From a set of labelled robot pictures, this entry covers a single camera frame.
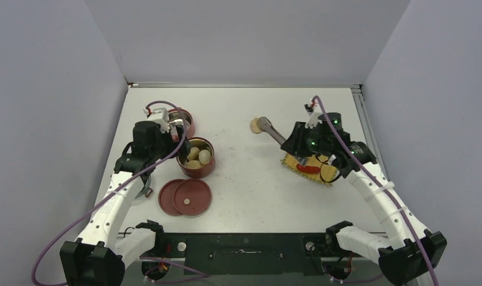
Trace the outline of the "red sausage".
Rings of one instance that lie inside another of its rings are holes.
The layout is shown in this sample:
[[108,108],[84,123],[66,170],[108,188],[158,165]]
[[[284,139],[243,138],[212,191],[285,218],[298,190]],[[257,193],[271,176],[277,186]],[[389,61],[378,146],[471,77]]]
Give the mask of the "red sausage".
[[305,173],[305,174],[318,174],[321,172],[321,168],[318,167],[318,166],[310,166],[310,165],[300,165],[300,164],[297,164],[296,165],[296,169],[301,172],[301,173]]

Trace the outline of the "steel tongs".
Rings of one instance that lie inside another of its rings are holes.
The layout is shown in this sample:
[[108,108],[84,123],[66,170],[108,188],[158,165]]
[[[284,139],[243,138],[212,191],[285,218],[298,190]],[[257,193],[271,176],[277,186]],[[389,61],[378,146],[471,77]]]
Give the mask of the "steel tongs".
[[264,133],[270,135],[279,145],[282,145],[286,138],[281,135],[266,117],[260,117],[257,121],[257,127]]

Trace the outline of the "round beige bun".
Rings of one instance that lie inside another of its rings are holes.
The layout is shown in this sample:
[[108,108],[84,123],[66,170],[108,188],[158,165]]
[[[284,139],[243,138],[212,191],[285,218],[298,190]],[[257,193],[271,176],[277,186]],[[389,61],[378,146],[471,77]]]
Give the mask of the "round beige bun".
[[254,134],[260,134],[262,132],[265,132],[264,128],[264,122],[265,118],[264,117],[256,117],[250,122],[250,130]]

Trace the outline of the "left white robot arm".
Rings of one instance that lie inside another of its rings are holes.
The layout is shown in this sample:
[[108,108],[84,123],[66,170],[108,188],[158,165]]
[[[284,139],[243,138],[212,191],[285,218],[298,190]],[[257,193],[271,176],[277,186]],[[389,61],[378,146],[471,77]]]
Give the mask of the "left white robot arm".
[[157,234],[157,223],[143,223],[127,238],[117,241],[118,231],[138,190],[159,164],[188,154],[185,124],[162,119],[135,123],[132,140],[116,160],[104,198],[89,214],[89,222],[74,241],[60,249],[67,285],[120,285],[126,268],[147,252],[161,255],[166,240]]

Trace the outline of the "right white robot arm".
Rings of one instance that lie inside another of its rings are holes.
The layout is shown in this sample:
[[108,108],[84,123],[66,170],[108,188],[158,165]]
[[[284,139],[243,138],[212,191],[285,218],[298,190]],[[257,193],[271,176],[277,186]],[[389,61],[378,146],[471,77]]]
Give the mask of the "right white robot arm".
[[409,210],[368,146],[352,140],[343,129],[341,114],[313,113],[307,122],[296,122],[288,138],[275,130],[272,133],[281,150],[299,163],[326,157],[320,164],[338,170],[385,232],[385,237],[379,237],[344,220],[326,229],[324,241],[329,253],[354,253],[367,258],[393,285],[413,281],[438,285],[434,269],[447,246],[444,235],[430,231]]

